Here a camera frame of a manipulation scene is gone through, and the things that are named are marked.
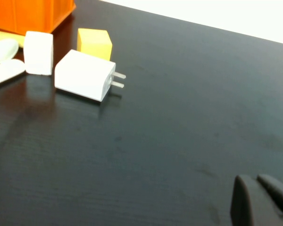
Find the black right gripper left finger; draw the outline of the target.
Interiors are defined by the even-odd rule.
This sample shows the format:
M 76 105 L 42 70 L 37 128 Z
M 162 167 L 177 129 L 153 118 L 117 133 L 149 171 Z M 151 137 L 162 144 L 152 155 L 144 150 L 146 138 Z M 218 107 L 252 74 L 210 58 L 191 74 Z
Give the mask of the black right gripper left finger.
M 283 212 L 257 178 L 247 175 L 235 177 L 230 216 L 234 226 L 283 226 Z

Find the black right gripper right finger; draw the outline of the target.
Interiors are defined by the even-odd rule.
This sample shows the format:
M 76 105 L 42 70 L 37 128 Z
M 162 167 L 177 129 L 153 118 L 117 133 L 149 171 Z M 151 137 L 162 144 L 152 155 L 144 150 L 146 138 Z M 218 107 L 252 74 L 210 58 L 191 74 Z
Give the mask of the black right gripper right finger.
M 267 174 L 259 174 L 257 181 L 266 189 L 278 208 L 283 212 L 283 183 Z

